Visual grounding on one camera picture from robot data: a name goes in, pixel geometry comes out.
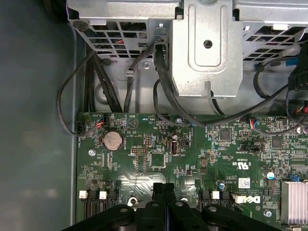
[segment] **gray metal panel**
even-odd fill
[[[184,19],[174,20],[170,73],[179,96],[235,97],[242,81],[243,23],[232,19],[232,2],[184,2]]]
[[[80,19],[90,24],[106,18],[113,19],[173,19],[178,0],[69,0],[68,7],[79,12]]]
[[[306,0],[233,0],[233,7],[240,10],[241,21],[265,23],[306,24]]]
[[[146,60],[154,66],[152,60]],[[114,83],[116,91],[119,91],[119,101],[123,107],[124,98],[126,95],[126,81],[125,81],[125,70],[129,68],[133,59],[118,59],[116,63],[111,66],[105,67],[108,76]],[[134,81],[134,91],[132,94],[130,112],[140,112],[140,113],[154,113],[153,107],[153,86],[158,80],[157,72],[153,70],[144,70],[143,63],[138,65],[135,74]],[[262,89],[269,95],[276,92],[279,88],[287,83],[289,73],[292,71],[294,66],[283,67],[282,64],[278,67],[268,67],[265,72],[260,75],[260,85]],[[228,99],[218,99],[218,103],[223,112],[227,115],[237,113],[239,111],[245,110],[248,107],[254,106],[261,102],[262,99],[257,95],[253,87],[253,76],[254,68],[252,66],[247,67],[243,72],[243,80],[238,90],[237,96],[235,98]],[[99,85],[99,81],[96,78],[96,86]],[[102,101],[102,94],[96,92],[96,108],[99,111],[108,111],[109,106],[100,103]],[[210,99],[200,99],[200,98],[189,98],[189,97],[178,97],[178,101],[181,106],[191,114],[215,114],[212,102]],[[158,85],[158,103],[161,113],[174,113],[172,107],[166,100],[166,97]],[[269,105],[260,110],[262,113],[271,111],[284,111],[279,105],[274,106]]]
[[[0,230],[61,230],[72,222],[75,145],[55,99],[73,70],[73,33],[48,19],[39,0],[5,1],[0,14]],[[72,95],[73,83],[63,95],[69,123]]]

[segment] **motherboard label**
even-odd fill
[[[239,178],[239,189],[250,189],[250,178]]]

